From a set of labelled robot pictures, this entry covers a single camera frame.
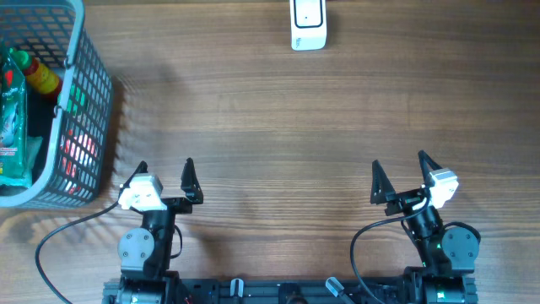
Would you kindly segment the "red tissue packet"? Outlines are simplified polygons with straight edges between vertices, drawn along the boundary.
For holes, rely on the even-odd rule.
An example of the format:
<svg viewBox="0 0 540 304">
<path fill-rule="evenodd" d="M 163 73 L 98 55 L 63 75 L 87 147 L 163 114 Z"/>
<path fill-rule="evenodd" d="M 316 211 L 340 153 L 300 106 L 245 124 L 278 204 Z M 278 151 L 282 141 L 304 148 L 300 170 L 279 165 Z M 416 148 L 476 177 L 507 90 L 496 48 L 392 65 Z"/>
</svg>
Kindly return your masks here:
<svg viewBox="0 0 540 304">
<path fill-rule="evenodd" d="M 93 186 L 97 151 L 92 138 L 82 132 L 70 129 L 67 136 L 62 137 L 60 145 L 64 153 L 62 171 L 73 180 L 67 183 L 65 190 L 71 195 L 87 197 L 85 188 Z"/>
</svg>

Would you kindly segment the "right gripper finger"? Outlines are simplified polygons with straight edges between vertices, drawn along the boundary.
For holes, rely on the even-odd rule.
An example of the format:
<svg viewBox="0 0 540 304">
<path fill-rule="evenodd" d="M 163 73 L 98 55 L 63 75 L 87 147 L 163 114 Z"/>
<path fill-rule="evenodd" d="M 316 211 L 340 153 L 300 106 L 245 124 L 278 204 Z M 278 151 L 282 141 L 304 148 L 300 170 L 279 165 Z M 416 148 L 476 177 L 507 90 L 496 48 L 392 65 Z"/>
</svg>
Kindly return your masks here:
<svg viewBox="0 0 540 304">
<path fill-rule="evenodd" d="M 371 204 L 387 204 L 396 199 L 396 192 L 378 160 L 372 162 Z"/>
<path fill-rule="evenodd" d="M 422 171 L 422 176 L 425 186 L 433 186 L 434 182 L 429 176 L 430 172 L 437 171 L 441 169 L 441 166 L 436 163 L 424 150 L 418 152 L 418 161 L 420 169 Z"/>
</svg>

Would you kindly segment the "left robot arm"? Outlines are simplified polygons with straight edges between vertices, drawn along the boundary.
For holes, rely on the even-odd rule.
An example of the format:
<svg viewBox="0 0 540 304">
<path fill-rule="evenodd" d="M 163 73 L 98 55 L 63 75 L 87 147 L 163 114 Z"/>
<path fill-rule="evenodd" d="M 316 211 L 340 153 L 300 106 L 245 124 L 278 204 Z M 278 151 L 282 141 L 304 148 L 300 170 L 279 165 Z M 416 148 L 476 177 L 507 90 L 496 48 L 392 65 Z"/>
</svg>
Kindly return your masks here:
<svg viewBox="0 0 540 304">
<path fill-rule="evenodd" d="M 160 179 L 141 162 L 121 185 L 118 203 L 122 209 L 137 211 L 142 224 L 129 230 L 118 243 L 121 278 L 111 301 L 117 304 L 191 303 L 192 296 L 179 274 L 170 270 L 173 238 L 180 233 L 176 216 L 190 214 L 203 203 L 194 161 L 186 160 L 181 173 L 183 197 L 162 198 Z"/>
</svg>

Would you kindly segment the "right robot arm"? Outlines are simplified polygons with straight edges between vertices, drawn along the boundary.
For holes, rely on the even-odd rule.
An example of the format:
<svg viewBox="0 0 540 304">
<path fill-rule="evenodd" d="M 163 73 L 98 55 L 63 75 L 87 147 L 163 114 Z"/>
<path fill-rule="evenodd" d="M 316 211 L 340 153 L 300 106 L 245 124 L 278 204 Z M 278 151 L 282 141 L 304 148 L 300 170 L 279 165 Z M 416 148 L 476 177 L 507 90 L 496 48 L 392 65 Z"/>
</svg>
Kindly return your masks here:
<svg viewBox="0 0 540 304">
<path fill-rule="evenodd" d="M 451 200 L 459 182 L 456 174 L 437 164 L 424 151 L 418 152 L 424 183 L 398 193 L 381 163 L 372 162 L 370 202 L 384 204 L 387 216 L 404 216 L 402 226 L 415 246 L 422 265 L 407 267 L 397 279 L 397 295 L 390 303 L 477 303 L 472 274 L 481 236 L 472 226 L 444 223 L 439 209 Z"/>
</svg>

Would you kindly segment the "white barcode scanner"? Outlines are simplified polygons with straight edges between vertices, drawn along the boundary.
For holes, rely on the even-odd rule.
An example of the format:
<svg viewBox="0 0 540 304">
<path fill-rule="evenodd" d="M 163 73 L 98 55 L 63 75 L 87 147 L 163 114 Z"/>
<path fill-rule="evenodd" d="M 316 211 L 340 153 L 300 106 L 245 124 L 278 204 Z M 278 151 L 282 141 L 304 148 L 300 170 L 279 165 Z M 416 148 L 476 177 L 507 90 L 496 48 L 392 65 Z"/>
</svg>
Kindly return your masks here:
<svg viewBox="0 0 540 304">
<path fill-rule="evenodd" d="M 327 43 L 327 7 L 325 0 L 290 0 L 291 48 L 314 51 Z"/>
</svg>

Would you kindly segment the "green lid jar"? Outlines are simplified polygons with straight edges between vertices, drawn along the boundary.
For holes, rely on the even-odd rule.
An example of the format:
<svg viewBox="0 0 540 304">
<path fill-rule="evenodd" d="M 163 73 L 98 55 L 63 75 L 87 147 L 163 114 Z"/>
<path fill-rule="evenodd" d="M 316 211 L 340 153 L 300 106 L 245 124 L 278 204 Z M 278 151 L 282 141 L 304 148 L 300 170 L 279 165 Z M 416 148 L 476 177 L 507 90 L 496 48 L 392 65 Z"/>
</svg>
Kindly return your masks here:
<svg viewBox="0 0 540 304">
<path fill-rule="evenodd" d="M 85 93 L 76 84 L 73 84 L 69 92 L 67 112 L 78 118 L 87 110 L 87 106 Z"/>
</svg>

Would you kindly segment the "red yellow sauce bottle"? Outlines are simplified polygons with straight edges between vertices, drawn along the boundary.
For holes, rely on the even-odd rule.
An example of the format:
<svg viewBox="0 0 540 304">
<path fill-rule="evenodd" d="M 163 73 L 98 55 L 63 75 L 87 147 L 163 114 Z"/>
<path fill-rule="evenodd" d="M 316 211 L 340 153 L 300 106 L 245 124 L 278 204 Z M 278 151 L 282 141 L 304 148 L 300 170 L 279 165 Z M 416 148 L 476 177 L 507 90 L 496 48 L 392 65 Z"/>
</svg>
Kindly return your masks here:
<svg viewBox="0 0 540 304">
<path fill-rule="evenodd" d="M 51 103 L 57 103 L 62 91 L 60 77 L 26 51 L 10 48 L 9 54 L 26 77 L 27 83 Z"/>
</svg>

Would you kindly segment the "grey plastic mesh basket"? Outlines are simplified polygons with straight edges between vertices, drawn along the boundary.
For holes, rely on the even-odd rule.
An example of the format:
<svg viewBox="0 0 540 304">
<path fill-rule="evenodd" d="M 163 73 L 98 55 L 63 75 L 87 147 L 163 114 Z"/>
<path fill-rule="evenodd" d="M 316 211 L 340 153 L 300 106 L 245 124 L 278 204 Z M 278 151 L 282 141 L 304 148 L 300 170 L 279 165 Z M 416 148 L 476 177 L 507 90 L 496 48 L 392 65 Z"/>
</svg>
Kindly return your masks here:
<svg viewBox="0 0 540 304">
<path fill-rule="evenodd" d="M 43 142 L 32 171 L 31 187 L 1 190 L 4 208 L 75 209 L 89 204 L 99 193 L 101 167 L 113 108 L 113 84 L 87 30 L 84 4 L 78 0 L 3 1 L 1 41 L 6 47 L 28 52 L 62 78 L 57 103 L 29 91 L 29 135 Z M 76 84 L 86 95 L 87 110 L 81 117 L 67 112 L 69 92 Z M 61 169 L 60 145 L 70 129 L 88 134 L 97 151 L 87 197 L 66 190 L 68 177 Z"/>
</svg>

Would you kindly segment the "teal wipes packet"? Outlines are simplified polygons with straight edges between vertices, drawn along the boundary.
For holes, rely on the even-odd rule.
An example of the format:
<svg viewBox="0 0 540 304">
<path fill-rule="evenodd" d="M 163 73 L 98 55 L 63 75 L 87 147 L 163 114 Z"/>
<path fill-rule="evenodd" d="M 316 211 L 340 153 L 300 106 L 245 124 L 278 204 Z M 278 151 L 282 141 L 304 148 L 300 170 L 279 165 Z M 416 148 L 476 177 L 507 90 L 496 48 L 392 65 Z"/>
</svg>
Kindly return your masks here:
<svg viewBox="0 0 540 304">
<path fill-rule="evenodd" d="M 32 179 L 32 171 L 35 166 L 37 155 L 39 154 L 43 142 L 42 137 L 28 137 L 26 144 L 26 166 L 27 176 Z"/>
</svg>

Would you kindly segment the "green 3M gloves packet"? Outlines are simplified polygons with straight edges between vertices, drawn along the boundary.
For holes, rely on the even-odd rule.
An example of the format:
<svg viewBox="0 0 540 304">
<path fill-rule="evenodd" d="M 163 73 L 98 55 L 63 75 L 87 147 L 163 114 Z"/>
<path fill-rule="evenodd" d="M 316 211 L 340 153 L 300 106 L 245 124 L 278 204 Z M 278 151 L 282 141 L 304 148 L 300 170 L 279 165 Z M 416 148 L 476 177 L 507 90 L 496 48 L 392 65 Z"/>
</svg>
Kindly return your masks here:
<svg viewBox="0 0 540 304">
<path fill-rule="evenodd" d="M 26 78 L 3 46 L 1 67 L 1 185 L 31 186 L 27 155 Z"/>
</svg>

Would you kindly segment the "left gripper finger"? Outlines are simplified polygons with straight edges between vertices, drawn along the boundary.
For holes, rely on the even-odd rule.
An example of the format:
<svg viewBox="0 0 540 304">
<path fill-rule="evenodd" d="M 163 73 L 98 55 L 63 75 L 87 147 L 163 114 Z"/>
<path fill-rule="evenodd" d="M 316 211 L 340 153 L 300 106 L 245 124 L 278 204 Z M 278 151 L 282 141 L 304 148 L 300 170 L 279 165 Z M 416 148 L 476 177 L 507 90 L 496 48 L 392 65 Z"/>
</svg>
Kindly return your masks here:
<svg viewBox="0 0 540 304">
<path fill-rule="evenodd" d="M 128 188 L 130 182 L 132 181 L 132 179 L 133 179 L 137 174 L 142 174 L 142 173 L 147 173 L 147 172 L 148 172 L 148 164 L 147 164 L 146 161 L 142 160 L 142 161 L 138 164 L 138 166 L 136 167 L 136 169 L 134 170 L 134 172 L 131 174 L 131 176 L 128 177 L 128 179 L 120 186 L 120 189 Z"/>
<path fill-rule="evenodd" d="M 181 190 L 189 201 L 203 201 L 203 190 L 197 179 L 197 174 L 192 158 L 186 159 L 181 174 Z"/>
</svg>

